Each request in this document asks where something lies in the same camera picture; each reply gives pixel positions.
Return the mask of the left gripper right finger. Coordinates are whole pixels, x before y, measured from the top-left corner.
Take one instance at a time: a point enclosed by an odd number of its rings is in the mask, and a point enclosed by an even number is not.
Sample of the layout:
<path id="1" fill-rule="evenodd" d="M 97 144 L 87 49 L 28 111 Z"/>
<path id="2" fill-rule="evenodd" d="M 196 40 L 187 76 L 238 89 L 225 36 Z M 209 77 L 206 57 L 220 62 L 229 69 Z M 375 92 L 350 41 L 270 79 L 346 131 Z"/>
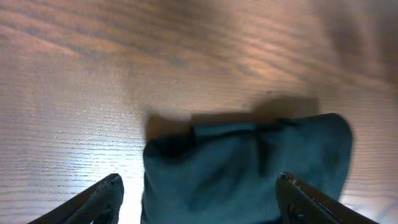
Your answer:
<path id="1" fill-rule="evenodd" d="M 275 192 L 283 224 L 377 224 L 288 172 L 280 173 Z"/>

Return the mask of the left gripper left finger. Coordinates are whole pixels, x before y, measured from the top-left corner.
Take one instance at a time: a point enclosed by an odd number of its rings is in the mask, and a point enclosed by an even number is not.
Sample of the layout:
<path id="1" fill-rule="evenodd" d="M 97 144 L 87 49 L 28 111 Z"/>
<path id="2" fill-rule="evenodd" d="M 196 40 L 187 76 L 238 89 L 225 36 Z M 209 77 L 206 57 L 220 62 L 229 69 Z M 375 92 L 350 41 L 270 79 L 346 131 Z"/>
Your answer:
<path id="1" fill-rule="evenodd" d="M 110 174 L 29 224 L 118 224 L 124 198 L 119 174 Z"/>

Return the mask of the black t-shirt with white logo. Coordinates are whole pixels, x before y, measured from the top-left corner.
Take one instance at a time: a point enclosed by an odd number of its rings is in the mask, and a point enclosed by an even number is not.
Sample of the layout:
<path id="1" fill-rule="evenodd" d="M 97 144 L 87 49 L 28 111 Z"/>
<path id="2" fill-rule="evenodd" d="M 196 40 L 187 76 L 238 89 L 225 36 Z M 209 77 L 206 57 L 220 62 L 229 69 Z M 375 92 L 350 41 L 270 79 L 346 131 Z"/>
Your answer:
<path id="1" fill-rule="evenodd" d="M 279 223 L 275 182 L 292 173 L 334 199 L 353 134 L 338 114 L 193 126 L 147 142 L 141 222 Z"/>

